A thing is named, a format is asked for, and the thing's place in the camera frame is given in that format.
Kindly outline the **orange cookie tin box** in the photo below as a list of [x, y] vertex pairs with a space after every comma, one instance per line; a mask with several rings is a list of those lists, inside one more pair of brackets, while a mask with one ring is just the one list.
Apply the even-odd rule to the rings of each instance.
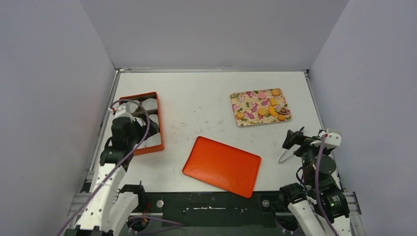
[[148, 154], [158, 151], [163, 151], [164, 137], [162, 128], [161, 106], [157, 92], [148, 92], [136, 94], [131, 96], [121, 97], [120, 99], [136, 100], [144, 108], [151, 121], [151, 128], [148, 137], [141, 145], [134, 151], [135, 155]]

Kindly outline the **floral tray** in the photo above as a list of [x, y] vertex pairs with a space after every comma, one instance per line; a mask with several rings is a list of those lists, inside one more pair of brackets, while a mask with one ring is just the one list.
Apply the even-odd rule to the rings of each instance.
[[[279, 96], [273, 96], [271, 94], [271, 90], [273, 90], [273, 88], [242, 91], [230, 94], [232, 110], [235, 115], [237, 126], [246, 127], [271, 123], [280, 123], [290, 121], [293, 118], [283, 91], [281, 90], [281, 94]], [[265, 99], [258, 98], [258, 93], [260, 91], [266, 94]], [[269, 113], [264, 117], [258, 115], [259, 108], [262, 107], [268, 110], [268, 107], [271, 106], [269, 103], [270, 98], [274, 98], [278, 103], [277, 106], [274, 106], [277, 113], [282, 107], [286, 107], [289, 110], [290, 113], [285, 116], [286, 120], [279, 121], [277, 117], [272, 117], [269, 115]], [[244, 113], [243, 119], [237, 119], [236, 114], [239, 112]]]

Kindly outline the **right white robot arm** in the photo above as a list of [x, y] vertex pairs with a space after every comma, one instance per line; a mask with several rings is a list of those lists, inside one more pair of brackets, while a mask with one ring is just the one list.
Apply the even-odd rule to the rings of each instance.
[[279, 189], [279, 209], [294, 217], [290, 222], [278, 221], [284, 229], [300, 227], [306, 236], [342, 236], [347, 232], [334, 225], [337, 218], [349, 218], [350, 214], [343, 190], [333, 177], [336, 163], [331, 153], [340, 144], [341, 134], [334, 129], [320, 130], [311, 137], [302, 129], [288, 130], [282, 147], [298, 147], [293, 154], [301, 158], [302, 175]]

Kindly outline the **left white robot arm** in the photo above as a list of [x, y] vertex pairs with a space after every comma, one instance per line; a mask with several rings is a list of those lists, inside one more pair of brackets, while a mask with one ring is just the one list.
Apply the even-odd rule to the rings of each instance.
[[73, 227], [64, 227], [62, 236], [117, 236], [126, 224], [130, 213], [147, 206], [147, 198], [137, 190], [119, 190], [127, 173], [134, 151], [157, 127], [147, 115], [139, 118], [113, 119], [111, 137], [100, 156], [97, 180], [86, 201], [70, 217], [76, 219]]

